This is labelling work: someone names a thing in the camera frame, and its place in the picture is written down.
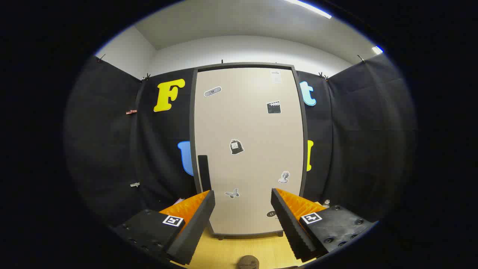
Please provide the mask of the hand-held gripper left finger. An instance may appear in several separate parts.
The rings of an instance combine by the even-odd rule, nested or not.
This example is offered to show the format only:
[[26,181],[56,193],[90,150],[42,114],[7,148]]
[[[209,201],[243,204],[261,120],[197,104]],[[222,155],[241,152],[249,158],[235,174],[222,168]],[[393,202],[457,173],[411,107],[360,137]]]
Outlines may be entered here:
[[113,228],[138,251],[168,265],[191,262],[215,208],[214,191],[196,194],[161,211],[145,209]]

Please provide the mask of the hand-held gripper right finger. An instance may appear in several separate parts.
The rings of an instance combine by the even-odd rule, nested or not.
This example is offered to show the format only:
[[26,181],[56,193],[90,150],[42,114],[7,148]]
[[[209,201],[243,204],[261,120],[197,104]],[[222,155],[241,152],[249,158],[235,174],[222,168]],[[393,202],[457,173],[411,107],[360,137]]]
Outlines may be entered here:
[[324,207],[273,188],[270,203],[296,259],[307,262],[359,239],[376,224],[341,205]]

